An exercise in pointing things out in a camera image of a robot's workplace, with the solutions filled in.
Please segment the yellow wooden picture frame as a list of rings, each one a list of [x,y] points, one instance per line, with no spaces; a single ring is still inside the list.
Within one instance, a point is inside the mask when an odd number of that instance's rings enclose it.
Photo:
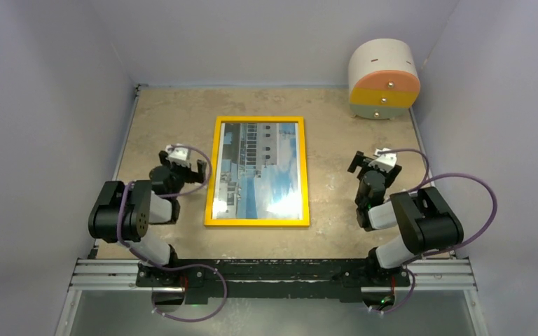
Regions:
[[[309,227],[306,157],[301,116],[217,118],[205,226]]]

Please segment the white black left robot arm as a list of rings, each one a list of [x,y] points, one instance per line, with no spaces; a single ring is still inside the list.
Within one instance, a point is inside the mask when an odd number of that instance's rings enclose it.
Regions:
[[[125,247],[146,266],[163,286],[173,286],[181,276],[174,248],[149,232],[150,225],[175,224],[183,187],[198,190],[210,180],[212,163],[207,155],[191,162],[194,147],[170,145],[158,154],[159,165],[149,177],[124,183],[107,181],[88,216],[88,232],[95,239]]]

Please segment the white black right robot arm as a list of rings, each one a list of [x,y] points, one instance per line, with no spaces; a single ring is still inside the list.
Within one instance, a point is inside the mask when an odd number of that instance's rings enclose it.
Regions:
[[[462,224],[435,187],[385,195],[402,170],[392,151],[374,157],[358,151],[347,170],[359,181],[354,198],[359,227],[367,232],[399,230],[395,238],[368,252],[365,275],[372,284],[385,283],[416,256],[462,243]]]

